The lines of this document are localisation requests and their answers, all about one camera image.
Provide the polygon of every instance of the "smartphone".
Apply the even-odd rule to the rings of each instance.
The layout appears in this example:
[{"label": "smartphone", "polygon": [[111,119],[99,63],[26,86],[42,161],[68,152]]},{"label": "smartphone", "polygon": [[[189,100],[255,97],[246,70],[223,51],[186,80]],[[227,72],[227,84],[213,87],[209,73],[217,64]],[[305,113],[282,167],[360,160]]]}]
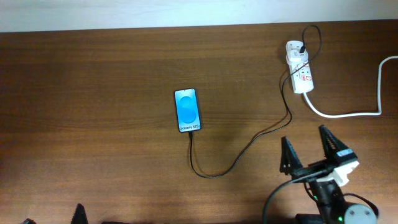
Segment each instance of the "smartphone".
[{"label": "smartphone", "polygon": [[178,128],[181,133],[200,130],[197,95],[193,88],[174,92]]}]

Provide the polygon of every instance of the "white wall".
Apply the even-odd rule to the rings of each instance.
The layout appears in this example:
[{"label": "white wall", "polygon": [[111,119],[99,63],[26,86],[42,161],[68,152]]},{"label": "white wall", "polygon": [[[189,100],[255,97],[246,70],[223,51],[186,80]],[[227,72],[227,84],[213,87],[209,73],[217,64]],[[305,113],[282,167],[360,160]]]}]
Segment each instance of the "white wall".
[{"label": "white wall", "polygon": [[0,32],[398,19],[398,0],[0,0]]}]

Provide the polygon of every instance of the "wooden table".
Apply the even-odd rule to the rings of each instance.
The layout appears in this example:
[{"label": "wooden table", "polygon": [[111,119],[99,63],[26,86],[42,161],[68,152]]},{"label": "wooden table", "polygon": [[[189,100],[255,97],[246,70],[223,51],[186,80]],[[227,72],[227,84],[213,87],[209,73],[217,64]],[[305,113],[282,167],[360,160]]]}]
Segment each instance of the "wooden table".
[{"label": "wooden table", "polygon": [[[306,25],[0,34],[1,222],[70,223],[77,203],[90,223],[259,222],[267,196],[289,179],[279,172],[281,137],[303,164],[319,161],[321,124],[361,163],[343,191],[377,204],[380,223],[395,222],[398,60],[383,67],[381,116],[321,118],[289,84],[288,127],[258,140],[222,178],[190,169],[174,91],[196,89],[203,129],[195,160],[206,174],[221,172],[284,117],[284,46]],[[398,21],[317,25],[323,48],[311,64],[313,104],[330,114],[376,111],[377,69],[398,55]],[[311,56],[318,36],[306,35]],[[296,184],[277,194],[270,216],[317,212]]]}]

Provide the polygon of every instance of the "power strip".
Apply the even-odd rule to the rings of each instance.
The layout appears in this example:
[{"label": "power strip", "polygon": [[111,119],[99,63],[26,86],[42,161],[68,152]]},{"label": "power strip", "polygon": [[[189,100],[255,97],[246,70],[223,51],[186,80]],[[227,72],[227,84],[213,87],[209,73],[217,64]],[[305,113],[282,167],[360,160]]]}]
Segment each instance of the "power strip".
[{"label": "power strip", "polygon": [[[298,40],[291,40],[286,44],[286,62],[289,64],[290,74],[302,67],[308,62],[308,52],[300,53],[303,47],[303,42]],[[307,93],[313,90],[313,82],[310,71],[310,65],[307,64],[300,71],[292,76],[292,84],[294,93]]]}]

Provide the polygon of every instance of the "power socket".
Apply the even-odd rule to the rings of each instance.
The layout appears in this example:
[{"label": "power socket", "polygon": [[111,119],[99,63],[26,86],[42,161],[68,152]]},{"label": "power socket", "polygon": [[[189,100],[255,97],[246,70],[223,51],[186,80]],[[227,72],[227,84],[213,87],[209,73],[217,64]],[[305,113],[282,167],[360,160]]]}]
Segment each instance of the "power socket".
[{"label": "power socket", "polygon": [[[300,53],[302,46],[303,42],[298,40],[291,40],[286,44],[286,62],[289,64],[290,74],[308,62],[307,51],[305,50],[304,53]],[[294,93],[301,94],[313,90],[313,82],[309,64],[292,75],[292,84]]]}]

